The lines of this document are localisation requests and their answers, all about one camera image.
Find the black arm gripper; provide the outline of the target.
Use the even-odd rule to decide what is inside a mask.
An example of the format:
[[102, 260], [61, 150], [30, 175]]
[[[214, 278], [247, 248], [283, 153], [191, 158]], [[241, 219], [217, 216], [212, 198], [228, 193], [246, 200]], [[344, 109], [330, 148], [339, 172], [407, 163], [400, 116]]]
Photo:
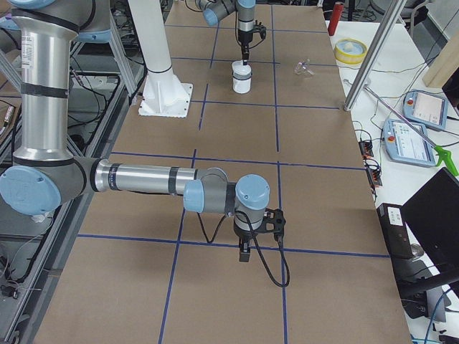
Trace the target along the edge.
[[250, 241], [252, 240], [252, 235], [250, 230], [244, 230], [240, 228], [237, 223], [234, 223], [233, 226], [234, 232], [239, 237], [239, 262], [249, 262], [250, 261]]

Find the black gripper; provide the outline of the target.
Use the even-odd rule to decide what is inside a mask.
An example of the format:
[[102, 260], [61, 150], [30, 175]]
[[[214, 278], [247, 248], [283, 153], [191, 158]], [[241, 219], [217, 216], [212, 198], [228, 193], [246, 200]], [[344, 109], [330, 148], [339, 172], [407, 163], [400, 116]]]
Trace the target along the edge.
[[241, 49], [241, 63], [243, 65], [247, 65], [249, 58], [250, 58], [250, 43], [253, 40], [253, 32], [252, 31], [237, 31], [237, 40], [240, 43]]

